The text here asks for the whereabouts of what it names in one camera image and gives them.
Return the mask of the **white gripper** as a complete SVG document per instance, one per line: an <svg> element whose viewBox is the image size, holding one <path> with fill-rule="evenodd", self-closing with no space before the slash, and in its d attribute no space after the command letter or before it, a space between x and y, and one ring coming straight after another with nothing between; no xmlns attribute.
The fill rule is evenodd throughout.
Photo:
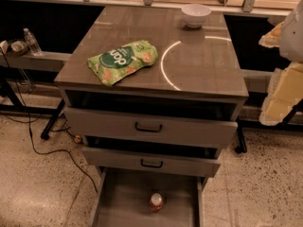
<svg viewBox="0 0 303 227"><path fill-rule="evenodd" d="M275 69L261 107L259 122L275 126L303 99L303 0L284 23L263 35L258 44L268 48L279 47L280 56L292 61L283 70Z"/></svg>

